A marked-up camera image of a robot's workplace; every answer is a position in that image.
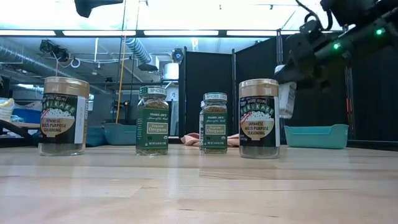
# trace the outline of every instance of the spice jar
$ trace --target spice jar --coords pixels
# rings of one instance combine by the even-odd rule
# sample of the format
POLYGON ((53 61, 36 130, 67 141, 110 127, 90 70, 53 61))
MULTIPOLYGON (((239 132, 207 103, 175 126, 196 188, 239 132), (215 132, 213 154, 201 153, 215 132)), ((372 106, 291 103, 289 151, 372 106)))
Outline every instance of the spice jar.
POLYGON ((203 108, 203 151, 205 153, 225 154, 227 144, 227 96, 225 93, 206 93, 203 108))
POLYGON ((279 156, 278 82, 260 78, 239 84, 239 152, 241 157, 279 156))
POLYGON ((144 86, 139 94, 136 152, 143 156, 166 155, 169 145, 167 90, 160 86, 144 86))
POLYGON ((200 102, 201 111, 199 113, 199 149, 203 150, 203 114, 205 113, 205 102, 200 102))
POLYGON ((74 78, 44 80, 39 129, 41 156, 82 154, 86 147, 90 85, 74 78))

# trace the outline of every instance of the wooden tabletop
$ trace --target wooden tabletop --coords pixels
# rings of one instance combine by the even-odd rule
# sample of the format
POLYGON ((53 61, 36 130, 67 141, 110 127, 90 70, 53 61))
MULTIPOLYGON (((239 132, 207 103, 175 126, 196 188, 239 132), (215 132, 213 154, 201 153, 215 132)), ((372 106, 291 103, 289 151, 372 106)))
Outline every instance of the wooden tabletop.
POLYGON ((397 223, 398 153, 283 148, 275 160, 97 147, 0 149, 0 223, 397 223))

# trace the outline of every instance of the jar label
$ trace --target jar label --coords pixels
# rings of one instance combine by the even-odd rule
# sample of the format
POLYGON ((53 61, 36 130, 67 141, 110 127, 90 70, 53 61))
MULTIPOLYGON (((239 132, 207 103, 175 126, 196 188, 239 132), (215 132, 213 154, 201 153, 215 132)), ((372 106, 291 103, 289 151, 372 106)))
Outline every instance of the jar label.
POLYGON ((83 144, 88 101, 83 96, 44 93, 40 143, 83 144))
POLYGON ((249 96, 240 99, 240 146, 279 146, 278 105, 276 96, 249 96))
POLYGON ((206 93, 204 100, 227 100, 225 93, 206 93))
POLYGON ((205 148, 226 148, 227 113, 204 112, 203 114, 203 147, 205 148))
POLYGON ((169 144, 169 111, 139 108, 137 112, 137 148, 167 149, 169 144))
POLYGON ((144 86, 140 88, 140 95, 160 94, 167 96, 167 90, 159 86, 144 86))

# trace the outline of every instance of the teal tray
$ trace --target teal tray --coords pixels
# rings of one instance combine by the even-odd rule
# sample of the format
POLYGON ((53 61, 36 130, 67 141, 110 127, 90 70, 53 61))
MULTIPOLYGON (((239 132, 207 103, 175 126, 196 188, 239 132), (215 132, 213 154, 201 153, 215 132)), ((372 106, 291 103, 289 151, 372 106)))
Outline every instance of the teal tray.
POLYGON ((343 149, 347 146, 348 125, 346 124, 284 128, 289 147, 343 149))
POLYGON ((108 144, 113 146, 133 146, 136 144, 137 126, 116 123, 107 123, 104 126, 108 144))

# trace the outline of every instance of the pink cloth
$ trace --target pink cloth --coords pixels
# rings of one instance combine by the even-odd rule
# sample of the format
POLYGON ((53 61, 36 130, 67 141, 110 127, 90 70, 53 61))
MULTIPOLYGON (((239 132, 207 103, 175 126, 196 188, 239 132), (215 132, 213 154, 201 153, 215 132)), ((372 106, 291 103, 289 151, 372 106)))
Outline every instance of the pink cloth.
MULTIPOLYGON (((199 146, 199 134, 189 133, 181 138, 181 142, 186 146, 199 146)), ((239 147, 239 134, 228 136, 228 147, 239 147)))

